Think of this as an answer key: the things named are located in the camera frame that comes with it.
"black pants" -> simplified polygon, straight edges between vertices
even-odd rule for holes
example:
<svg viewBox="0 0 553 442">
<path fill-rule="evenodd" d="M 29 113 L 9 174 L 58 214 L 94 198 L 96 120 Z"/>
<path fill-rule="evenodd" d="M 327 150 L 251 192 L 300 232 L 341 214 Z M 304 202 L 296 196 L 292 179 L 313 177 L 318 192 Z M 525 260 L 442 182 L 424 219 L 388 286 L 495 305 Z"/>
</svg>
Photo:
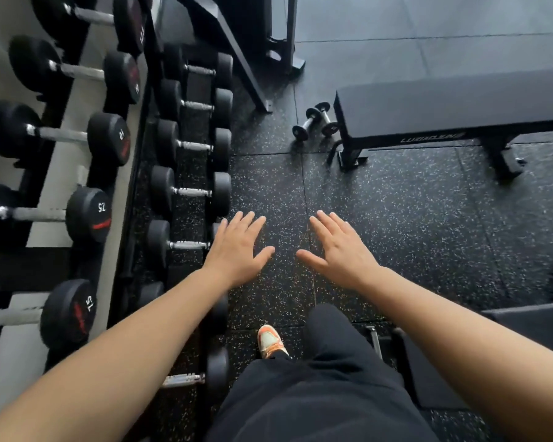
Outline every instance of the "black pants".
<svg viewBox="0 0 553 442">
<path fill-rule="evenodd" d="M 373 347 L 352 326 L 348 318 L 331 304 L 318 304 L 303 328 L 304 362 L 312 370 L 340 379 L 403 390 L 403 379 L 387 366 Z M 276 351 L 269 359 L 254 360 L 234 383 L 222 408 L 246 398 L 263 383 L 295 369 L 285 352 Z"/>
</svg>

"orange sneaker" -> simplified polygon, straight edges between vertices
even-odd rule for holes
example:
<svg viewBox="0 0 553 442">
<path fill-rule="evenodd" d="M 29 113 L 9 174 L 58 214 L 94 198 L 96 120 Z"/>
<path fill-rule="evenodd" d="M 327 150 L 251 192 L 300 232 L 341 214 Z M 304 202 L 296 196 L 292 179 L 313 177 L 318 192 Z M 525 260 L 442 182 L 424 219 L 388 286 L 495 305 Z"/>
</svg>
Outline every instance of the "orange sneaker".
<svg viewBox="0 0 553 442">
<path fill-rule="evenodd" d="M 258 330 L 258 350 L 263 359 L 270 358 L 274 351 L 283 351 L 289 355 L 275 328 L 268 324 Z"/>
</svg>

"forearm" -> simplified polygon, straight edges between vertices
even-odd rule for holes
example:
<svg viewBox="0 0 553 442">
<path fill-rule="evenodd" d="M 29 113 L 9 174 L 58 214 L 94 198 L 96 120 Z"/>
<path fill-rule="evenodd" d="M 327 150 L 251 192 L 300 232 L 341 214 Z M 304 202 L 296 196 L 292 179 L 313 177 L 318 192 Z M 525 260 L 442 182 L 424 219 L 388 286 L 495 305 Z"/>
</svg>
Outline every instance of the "forearm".
<svg viewBox="0 0 553 442">
<path fill-rule="evenodd" d="M 25 391 L 0 414 L 0 440 L 120 440 L 227 289 L 214 273 L 191 274 Z"/>
<path fill-rule="evenodd" d="M 553 352 L 388 269 L 363 294 L 474 409 L 516 440 L 553 440 Z"/>
</svg>

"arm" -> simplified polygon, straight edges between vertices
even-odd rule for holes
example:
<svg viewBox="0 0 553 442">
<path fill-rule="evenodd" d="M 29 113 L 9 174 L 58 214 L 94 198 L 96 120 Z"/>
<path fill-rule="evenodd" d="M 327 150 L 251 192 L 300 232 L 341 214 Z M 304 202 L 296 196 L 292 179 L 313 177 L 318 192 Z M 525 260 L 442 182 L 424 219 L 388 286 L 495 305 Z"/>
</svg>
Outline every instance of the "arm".
<svg viewBox="0 0 553 442">
<path fill-rule="evenodd" d="M 205 265 L 70 355 L 0 413 L 0 441 L 120 440 L 162 385 L 185 342 L 230 288 L 274 253 L 253 256 L 265 223 L 223 220 Z"/>
<path fill-rule="evenodd" d="M 317 216 L 325 259 L 299 250 L 301 260 L 369 299 L 507 436 L 553 440 L 553 351 L 379 266 L 347 222 Z"/>
</svg>

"right hand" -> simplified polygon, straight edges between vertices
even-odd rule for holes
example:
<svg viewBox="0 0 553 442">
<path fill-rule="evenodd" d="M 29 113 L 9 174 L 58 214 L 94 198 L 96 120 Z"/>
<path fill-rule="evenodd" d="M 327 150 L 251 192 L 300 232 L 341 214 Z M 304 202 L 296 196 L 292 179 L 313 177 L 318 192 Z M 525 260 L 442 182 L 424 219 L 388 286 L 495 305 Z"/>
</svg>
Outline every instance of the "right hand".
<svg viewBox="0 0 553 442">
<path fill-rule="evenodd" d="M 357 232 L 333 212 L 326 215 L 317 211 L 317 218 L 310 217 L 310 223 L 324 247 L 325 257 L 307 250 L 298 250 L 297 257 L 340 287 L 361 291 L 381 266 Z"/>
</svg>

